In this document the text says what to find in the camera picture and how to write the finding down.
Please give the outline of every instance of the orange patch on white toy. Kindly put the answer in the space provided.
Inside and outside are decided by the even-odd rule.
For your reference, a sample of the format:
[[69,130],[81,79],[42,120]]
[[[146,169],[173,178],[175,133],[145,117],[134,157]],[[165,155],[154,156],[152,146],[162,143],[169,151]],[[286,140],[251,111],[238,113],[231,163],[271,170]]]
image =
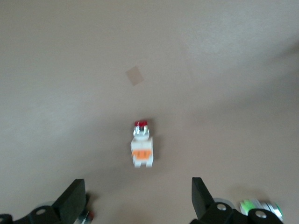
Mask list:
[[132,152],[132,156],[136,156],[137,160],[148,160],[151,155],[151,150],[134,150]]

